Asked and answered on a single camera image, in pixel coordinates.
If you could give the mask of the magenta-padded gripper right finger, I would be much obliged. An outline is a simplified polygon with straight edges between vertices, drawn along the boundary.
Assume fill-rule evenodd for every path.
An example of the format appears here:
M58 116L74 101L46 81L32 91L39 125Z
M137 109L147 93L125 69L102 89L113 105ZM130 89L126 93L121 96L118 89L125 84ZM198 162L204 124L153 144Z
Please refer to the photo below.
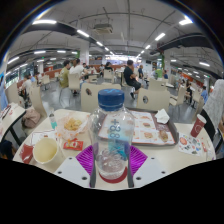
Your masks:
M131 146L128 158L127 181L130 188L140 188L168 175L156 157L149 157Z

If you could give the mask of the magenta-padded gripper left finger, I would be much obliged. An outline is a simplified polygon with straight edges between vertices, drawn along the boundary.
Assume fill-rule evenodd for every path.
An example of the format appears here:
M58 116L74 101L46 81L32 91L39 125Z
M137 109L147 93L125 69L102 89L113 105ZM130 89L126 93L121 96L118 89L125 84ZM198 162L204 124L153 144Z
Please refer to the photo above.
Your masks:
M84 188L94 188L96 168L92 146L82 150L76 157L67 157L55 175Z

